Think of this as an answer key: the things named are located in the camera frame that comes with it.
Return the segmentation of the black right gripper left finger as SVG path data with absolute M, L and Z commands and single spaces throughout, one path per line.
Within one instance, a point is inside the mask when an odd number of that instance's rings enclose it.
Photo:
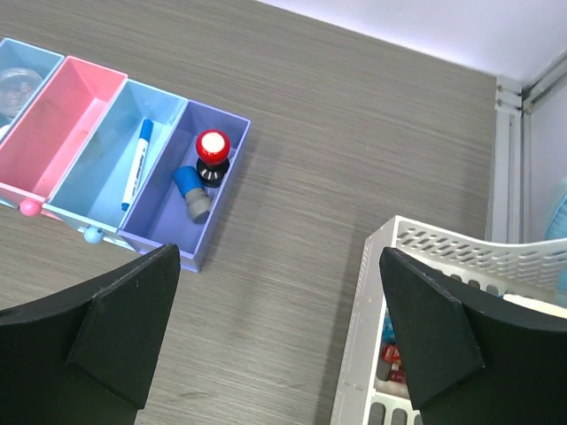
M 145 408 L 180 275 L 166 244 L 1 312 L 3 424 L 132 424 Z

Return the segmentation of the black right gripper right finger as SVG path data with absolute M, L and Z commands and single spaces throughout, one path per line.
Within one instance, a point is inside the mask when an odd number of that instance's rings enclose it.
M 459 282 L 397 248 L 380 275 L 425 424 L 564 424 L 566 321 Z

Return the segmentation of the blue white marker pen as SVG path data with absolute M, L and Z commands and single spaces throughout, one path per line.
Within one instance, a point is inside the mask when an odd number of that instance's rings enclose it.
M 153 121 L 150 119 L 144 119 L 136 143 L 132 166 L 130 167 L 128 173 L 127 183 L 121 201 L 121 209 L 124 212 L 128 210 L 128 208 L 134 201 L 140 178 L 143 173 L 144 161 L 150 144 L 152 130 Z

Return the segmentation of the blue grey glue stick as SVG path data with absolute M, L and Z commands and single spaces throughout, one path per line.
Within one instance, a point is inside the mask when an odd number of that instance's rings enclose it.
M 206 194 L 205 186 L 193 166 L 182 166 L 174 172 L 176 187 L 187 205 L 191 220 L 197 224 L 207 221 L 212 199 Z

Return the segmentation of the red cap black stamp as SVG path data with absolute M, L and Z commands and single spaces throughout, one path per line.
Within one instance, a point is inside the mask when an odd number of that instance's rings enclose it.
M 218 188 L 229 170 L 230 141 L 218 129 L 207 129 L 196 140 L 196 169 L 203 184 Z

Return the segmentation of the clear jar of paper clips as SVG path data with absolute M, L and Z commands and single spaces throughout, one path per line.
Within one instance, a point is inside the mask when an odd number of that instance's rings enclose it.
M 43 77 L 25 67 L 1 71 L 1 126 L 10 125 L 26 108 L 43 81 Z

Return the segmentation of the white plastic file rack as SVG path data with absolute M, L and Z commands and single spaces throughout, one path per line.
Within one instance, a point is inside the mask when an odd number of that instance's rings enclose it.
M 506 292 L 552 302 L 566 268 L 563 239 L 526 244 L 491 243 L 395 216 L 364 244 L 331 423 L 419 424 L 408 394 L 376 378 L 386 304 L 379 273 L 385 247 L 494 295 Z

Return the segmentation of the light blue bin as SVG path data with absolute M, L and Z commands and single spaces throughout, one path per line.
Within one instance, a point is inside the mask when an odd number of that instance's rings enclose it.
M 128 80 L 44 208 L 83 233 L 88 243 L 131 246 L 118 235 L 122 201 L 144 120 L 152 122 L 144 181 L 188 103 L 184 97 Z
M 10 125 L 1 126 L 1 142 L 4 141 L 9 131 L 31 105 L 31 102 L 49 81 L 50 77 L 58 70 L 63 60 L 64 56 L 60 53 L 26 42 L 11 38 L 4 38 L 1 41 L 1 71 L 9 67 L 25 67 L 39 73 L 43 77 L 41 85 L 28 102 L 25 110 Z

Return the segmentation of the purple plastic bin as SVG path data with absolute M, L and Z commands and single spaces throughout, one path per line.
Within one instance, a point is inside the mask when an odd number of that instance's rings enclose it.
M 119 235 L 142 254 L 164 243 L 175 243 L 180 250 L 182 267 L 198 272 L 232 192 L 250 126 L 251 121 L 247 118 L 190 100 L 141 186 L 136 201 L 128 209 Z M 228 137 L 229 168 L 219 187 L 206 189 L 212 199 L 207 220 L 195 223 L 175 184 L 174 174 L 182 166 L 197 165 L 196 142 L 207 130 L 218 130 Z

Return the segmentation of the pink plastic bin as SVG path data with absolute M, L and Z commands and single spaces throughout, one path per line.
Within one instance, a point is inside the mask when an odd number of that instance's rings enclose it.
M 1 144 L 1 199 L 33 217 L 127 81 L 120 71 L 66 58 Z

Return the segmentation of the left light blue bin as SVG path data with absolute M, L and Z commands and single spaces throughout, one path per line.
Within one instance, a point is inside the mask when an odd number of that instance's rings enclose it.
M 1 126 L 1 142 L 4 141 L 9 131 L 31 105 L 31 102 L 49 81 L 50 77 L 58 70 L 63 60 L 64 56 L 60 53 L 26 42 L 11 38 L 4 38 L 1 41 L 1 71 L 9 67 L 25 67 L 39 73 L 43 77 L 41 85 L 28 102 L 25 110 L 10 125 Z

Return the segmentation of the aluminium rail frame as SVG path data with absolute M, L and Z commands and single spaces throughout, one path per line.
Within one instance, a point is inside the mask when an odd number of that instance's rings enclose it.
M 544 238 L 566 175 L 566 55 L 534 81 L 496 79 L 495 137 L 485 239 Z

